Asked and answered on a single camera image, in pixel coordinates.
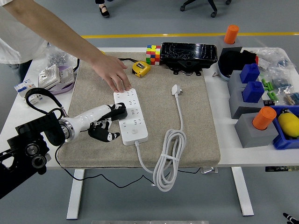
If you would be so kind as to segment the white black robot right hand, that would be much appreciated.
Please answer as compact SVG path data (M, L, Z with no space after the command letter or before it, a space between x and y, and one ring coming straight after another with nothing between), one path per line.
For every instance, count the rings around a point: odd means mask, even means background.
M287 213L283 213L283 216L287 219L288 224L299 224L299 220L295 219Z

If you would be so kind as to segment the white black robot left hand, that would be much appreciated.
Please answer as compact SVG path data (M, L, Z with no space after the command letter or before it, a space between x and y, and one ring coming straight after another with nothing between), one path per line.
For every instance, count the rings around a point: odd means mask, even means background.
M120 136L120 133L109 132L112 122L124 119L127 115L124 103L118 103L90 109L74 118L61 119L59 123L67 142L75 140L79 133L84 131L87 131L94 139L111 142Z

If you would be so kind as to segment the person's right hand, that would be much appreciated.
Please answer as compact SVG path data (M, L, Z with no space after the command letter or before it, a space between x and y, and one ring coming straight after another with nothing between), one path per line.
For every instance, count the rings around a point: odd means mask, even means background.
M123 93L132 88L125 73L127 66L114 56L96 56L91 62L94 71L106 81L111 90L116 93Z

